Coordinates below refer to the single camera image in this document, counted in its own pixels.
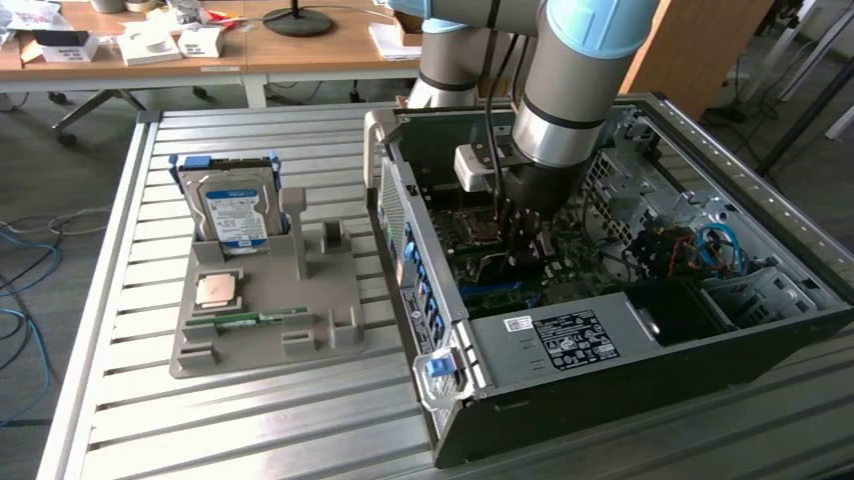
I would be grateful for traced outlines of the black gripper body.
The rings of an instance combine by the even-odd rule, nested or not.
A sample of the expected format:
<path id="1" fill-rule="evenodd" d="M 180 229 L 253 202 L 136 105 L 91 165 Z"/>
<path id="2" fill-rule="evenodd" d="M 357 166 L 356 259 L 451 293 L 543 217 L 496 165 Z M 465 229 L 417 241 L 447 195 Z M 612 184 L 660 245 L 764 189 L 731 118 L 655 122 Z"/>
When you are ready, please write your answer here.
<path id="1" fill-rule="evenodd" d="M 558 168 L 534 162 L 514 165 L 503 176 L 504 198 L 523 212 L 551 221 L 578 188 L 584 168 L 584 163 Z"/>

